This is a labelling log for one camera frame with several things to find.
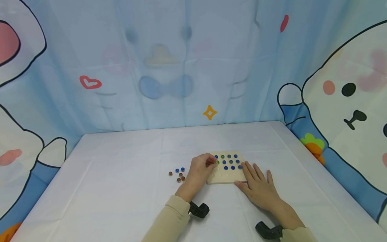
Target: sweater sleeve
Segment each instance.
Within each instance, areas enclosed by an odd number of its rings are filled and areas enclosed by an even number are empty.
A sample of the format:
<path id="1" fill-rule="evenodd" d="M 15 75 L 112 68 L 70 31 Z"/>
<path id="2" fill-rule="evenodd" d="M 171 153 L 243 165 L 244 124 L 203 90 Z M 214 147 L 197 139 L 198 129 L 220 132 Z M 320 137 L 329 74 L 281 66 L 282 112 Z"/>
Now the sweater sleeve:
<path id="1" fill-rule="evenodd" d="M 309 228 L 284 229 L 281 242 L 317 242 Z"/>
<path id="2" fill-rule="evenodd" d="M 190 204 L 172 195 L 142 242 L 176 242 L 190 220 Z"/>

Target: left hand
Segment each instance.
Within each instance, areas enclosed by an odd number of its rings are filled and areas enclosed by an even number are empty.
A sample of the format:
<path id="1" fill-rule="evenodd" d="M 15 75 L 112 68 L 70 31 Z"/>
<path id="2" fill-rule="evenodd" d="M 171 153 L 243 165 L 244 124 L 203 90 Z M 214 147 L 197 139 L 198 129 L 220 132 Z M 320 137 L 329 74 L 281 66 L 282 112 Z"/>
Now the left hand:
<path id="1" fill-rule="evenodd" d="M 176 196 L 190 203 L 202 189 L 212 170 L 216 167 L 216 158 L 210 153 L 194 157 L 185 182 L 179 187 Z"/>

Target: orange star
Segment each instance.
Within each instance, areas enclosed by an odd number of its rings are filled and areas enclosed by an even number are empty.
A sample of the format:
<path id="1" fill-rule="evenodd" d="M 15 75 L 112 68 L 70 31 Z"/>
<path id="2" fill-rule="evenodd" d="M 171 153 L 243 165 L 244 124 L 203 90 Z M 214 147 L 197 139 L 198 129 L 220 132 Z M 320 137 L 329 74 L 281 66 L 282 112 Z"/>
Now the orange star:
<path id="1" fill-rule="evenodd" d="M 208 105 L 207 110 L 203 113 L 203 115 L 207 116 L 208 120 L 212 120 L 212 117 L 217 114 L 217 111 L 215 111 L 211 105 Z"/>

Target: white tablecloth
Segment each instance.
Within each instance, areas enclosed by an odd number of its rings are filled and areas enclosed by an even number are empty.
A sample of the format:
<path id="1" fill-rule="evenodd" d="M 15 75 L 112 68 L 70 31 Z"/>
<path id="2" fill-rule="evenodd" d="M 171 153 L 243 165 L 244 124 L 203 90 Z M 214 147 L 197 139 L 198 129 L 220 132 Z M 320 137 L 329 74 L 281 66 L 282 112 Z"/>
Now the white tablecloth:
<path id="1" fill-rule="evenodd" d="M 238 150 L 270 169 L 280 196 L 318 241 L 386 241 L 368 216 L 280 122 L 84 135 L 13 242 L 138 242 L 180 185 L 169 171 L 208 151 Z M 193 218 L 180 241 L 263 241 L 255 225 L 275 220 L 233 184 L 205 185 L 196 196 L 210 213 Z"/>

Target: black device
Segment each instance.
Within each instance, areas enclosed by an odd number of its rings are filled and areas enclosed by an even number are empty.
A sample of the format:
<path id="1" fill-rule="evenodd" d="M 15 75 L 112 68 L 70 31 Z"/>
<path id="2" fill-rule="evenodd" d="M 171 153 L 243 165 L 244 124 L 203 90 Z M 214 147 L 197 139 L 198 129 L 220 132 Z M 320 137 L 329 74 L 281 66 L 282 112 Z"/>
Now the black device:
<path id="1" fill-rule="evenodd" d="M 263 221 L 257 223 L 255 230 L 264 239 L 279 239 L 282 237 L 281 225 L 277 225 L 274 228 L 269 228 Z"/>
<path id="2" fill-rule="evenodd" d="M 205 203 L 202 203 L 200 207 L 198 207 L 194 202 L 190 202 L 190 205 L 191 207 L 189 212 L 198 218 L 205 218 L 210 211 L 210 208 Z"/>

